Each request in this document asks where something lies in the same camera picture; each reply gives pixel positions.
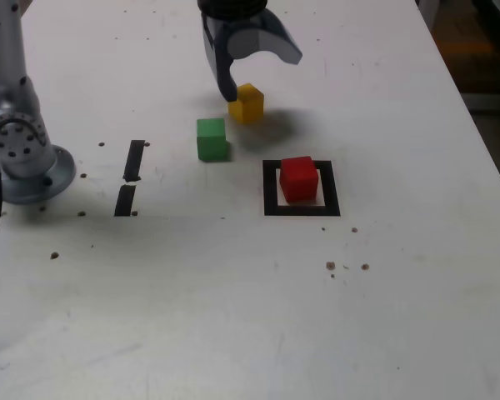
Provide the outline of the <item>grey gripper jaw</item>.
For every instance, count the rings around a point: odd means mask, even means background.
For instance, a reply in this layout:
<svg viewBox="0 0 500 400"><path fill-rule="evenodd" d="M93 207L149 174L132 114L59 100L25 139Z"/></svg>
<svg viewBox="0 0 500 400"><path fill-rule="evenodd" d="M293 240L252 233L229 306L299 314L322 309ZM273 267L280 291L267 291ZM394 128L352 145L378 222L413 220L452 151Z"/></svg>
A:
<svg viewBox="0 0 500 400"><path fill-rule="evenodd" d="M228 39L228 53L234 60L254 53L270 52L283 62L298 65L302 51L273 12L260 12L248 20L237 22Z"/></svg>

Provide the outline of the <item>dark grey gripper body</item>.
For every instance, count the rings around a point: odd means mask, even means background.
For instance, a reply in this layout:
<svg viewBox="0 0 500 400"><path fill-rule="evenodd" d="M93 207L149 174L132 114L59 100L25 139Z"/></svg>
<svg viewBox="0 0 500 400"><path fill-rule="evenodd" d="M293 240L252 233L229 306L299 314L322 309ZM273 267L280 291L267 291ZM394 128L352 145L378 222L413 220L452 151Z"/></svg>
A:
<svg viewBox="0 0 500 400"><path fill-rule="evenodd" d="M260 41L260 32L265 24L264 19L270 14L270 11L261 11L251 17L235 20L223 20L207 15L201 12L202 27L205 38L209 42L214 42L221 37L222 33L231 36L245 37L247 41L251 39L254 42Z"/></svg>

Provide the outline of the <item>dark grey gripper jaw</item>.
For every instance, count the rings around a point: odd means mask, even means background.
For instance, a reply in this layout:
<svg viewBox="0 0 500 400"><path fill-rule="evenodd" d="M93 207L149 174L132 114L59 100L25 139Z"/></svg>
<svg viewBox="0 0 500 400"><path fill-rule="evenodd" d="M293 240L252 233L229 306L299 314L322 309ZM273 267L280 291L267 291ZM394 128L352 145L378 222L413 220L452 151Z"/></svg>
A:
<svg viewBox="0 0 500 400"><path fill-rule="evenodd" d="M228 51L228 32L220 29L217 33L213 33L205 27L203 36L207 60L218 90L227 102L234 102L237 99L238 90L230 72L233 57Z"/></svg>

